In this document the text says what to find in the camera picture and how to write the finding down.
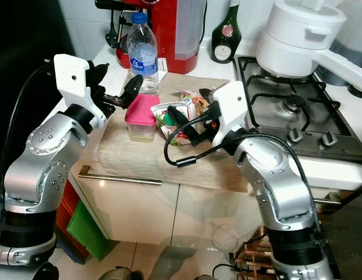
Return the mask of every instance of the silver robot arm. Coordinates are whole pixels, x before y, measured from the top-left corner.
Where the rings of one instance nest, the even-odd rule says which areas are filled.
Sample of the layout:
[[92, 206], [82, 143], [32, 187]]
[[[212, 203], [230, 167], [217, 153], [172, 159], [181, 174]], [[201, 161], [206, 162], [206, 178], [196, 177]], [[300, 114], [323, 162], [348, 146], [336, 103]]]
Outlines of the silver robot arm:
[[5, 175], [5, 219], [0, 223], [0, 279], [58, 279], [48, 263], [55, 248], [54, 224], [68, 173], [79, 159], [88, 134], [103, 127], [115, 111], [135, 99], [142, 77], [133, 78], [121, 97], [105, 95], [99, 86], [108, 65], [58, 54], [54, 57], [57, 88], [67, 106], [36, 128], [24, 152]]
[[[212, 99], [218, 102], [221, 113], [213, 146], [247, 134], [243, 128], [247, 112], [243, 84], [231, 82], [217, 89]], [[322, 241], [315, 234], [312, 195], [291, 170], [288, 154], [264, 138], [246, 138], [225, 149], [256, 193], [278, 279], [334, 279]]]

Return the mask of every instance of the white pot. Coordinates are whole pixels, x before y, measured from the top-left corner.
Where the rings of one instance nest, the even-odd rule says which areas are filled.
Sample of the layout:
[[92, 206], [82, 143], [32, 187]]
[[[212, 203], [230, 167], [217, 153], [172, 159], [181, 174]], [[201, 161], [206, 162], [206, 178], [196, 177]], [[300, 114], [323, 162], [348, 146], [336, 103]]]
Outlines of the white pot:
[[310, 50], [329, 48], [346, 16], [333, 7], [324, 5], [320, 11], [313, 11], [301, 6], [300, 2], [276, 1], [267, 22], [267, 34], [294, 47]]
[[[304, 32], [305, 24], [302, 20], [304, 21], [305, 16], [303, 15], [303, 10], [300, 13], [294, 12], [293, 10], [296, 9], [293, 9], [293, 7], [291, 9], [278, 9], [278, 7], [283, 7], [282, 5], [286, 5], [286, 3], [289, 2], [299, 3], [301, 1], [278, 0], [271, 11], [271, 20], [267, 23], [267, 27], [262, 34], [256, 52], [259, 65], [277, 76], [302, 78], [312, 74], [316, 67], [321, 64], [346, 82], [362, 90], [362, 69], [341, 55], [335, 54], [328, 49], [335, 38], [335, 30], [329, 35], [324, 36], [324, 40], [319, 41], [318, 44], [315, 40], [309, 40], [307, 33]], [[292, 17], [289, 16], [283, 19], [277, 16], [279, 15], [279, 10], [281, 12], [286, 10], [286, 13], [283, 15], [289, 15], [289, 11], [292, 11], [293, 15]], [[295, 20], [299, 14], [301, 15], [299, 19], [301, 24], [298, 24], [299, 22]], [[331, 15], [329, 21], [327, 21], [327, 16], [323, 16], [323, 19], [326, 23], [330, 24], [329, 27], [331, 27], [332, 22], [336, 23], [336, 18], [342, 19], [342, 17], [343, 16], [338, 13], [337, 16], [335, 14]], [[320, 20], [321, 17], [315, 21], [318, 27], [321, 27]]]

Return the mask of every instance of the wine bottle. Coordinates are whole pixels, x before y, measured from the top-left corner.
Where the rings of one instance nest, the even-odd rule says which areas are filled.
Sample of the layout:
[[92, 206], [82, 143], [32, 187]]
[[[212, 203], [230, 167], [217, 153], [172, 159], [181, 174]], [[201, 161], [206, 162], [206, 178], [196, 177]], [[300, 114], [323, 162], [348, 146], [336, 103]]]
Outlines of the wine bottle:
[[230, 0], [228, 14], [212, 32], [210, 57], [218, 63], [229, 63], [241, 42], [241, 31], [237, 24], [237, 12], [240, 0]]

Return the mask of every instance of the plastic water bottle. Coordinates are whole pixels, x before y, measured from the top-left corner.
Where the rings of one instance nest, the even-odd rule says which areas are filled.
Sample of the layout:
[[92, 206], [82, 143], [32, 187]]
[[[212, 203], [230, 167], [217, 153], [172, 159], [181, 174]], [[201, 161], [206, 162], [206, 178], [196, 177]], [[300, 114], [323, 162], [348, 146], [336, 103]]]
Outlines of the plastic water bottle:
[[132, 27], [127, 38], [127, 47], [132, 74], [144, 77], [141, 94], [158, 94], [158, 48], [156, 38], [147, 25], [145, 13], [132, 14]]

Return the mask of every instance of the metal cabinet handle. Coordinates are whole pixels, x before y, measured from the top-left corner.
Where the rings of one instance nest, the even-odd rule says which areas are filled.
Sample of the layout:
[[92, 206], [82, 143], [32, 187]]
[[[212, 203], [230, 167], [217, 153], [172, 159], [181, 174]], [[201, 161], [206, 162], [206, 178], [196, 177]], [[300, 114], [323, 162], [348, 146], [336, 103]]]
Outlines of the metal cabinet handle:
[[80, 172], [78, 173], [78, 177], [79, 178], [88, 178], [88, 179], [116, 181], [116, 182], [148, 184], [148, 185], [156, 185], [156, 186], [162, 185], [162, 181], [160, 181], [160, 180], [137, 179], [137, 178], [119, 177], [119, 176], [111, 176], [111, 175], [92, 174], [92, 173], [89, 173], [89, 169], [90, 169], [90, 166], [83, 165]]
[[336, 192], [330, 192], [327, 195], [328, 198], [314, 198], [315, 203], [325, 205], [341, 205], [340, 197]]

